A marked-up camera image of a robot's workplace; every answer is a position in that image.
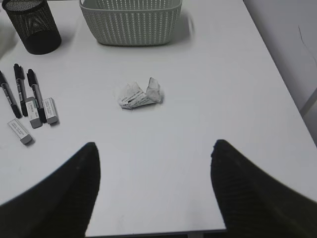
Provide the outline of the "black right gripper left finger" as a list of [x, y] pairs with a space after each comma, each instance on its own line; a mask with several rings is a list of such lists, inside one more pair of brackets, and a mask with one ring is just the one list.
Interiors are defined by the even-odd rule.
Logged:
[[97, 146], [85, 144], [52, 174], [0, 207], [2, 238], [83, 238], [100, 189]]

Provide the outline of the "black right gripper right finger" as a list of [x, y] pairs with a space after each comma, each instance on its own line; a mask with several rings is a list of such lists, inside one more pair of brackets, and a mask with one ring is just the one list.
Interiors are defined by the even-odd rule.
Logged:
[[211, 154], [211, 183], [228, 237], [317, 236], [317, 203], [271, 177], [223, 139]]

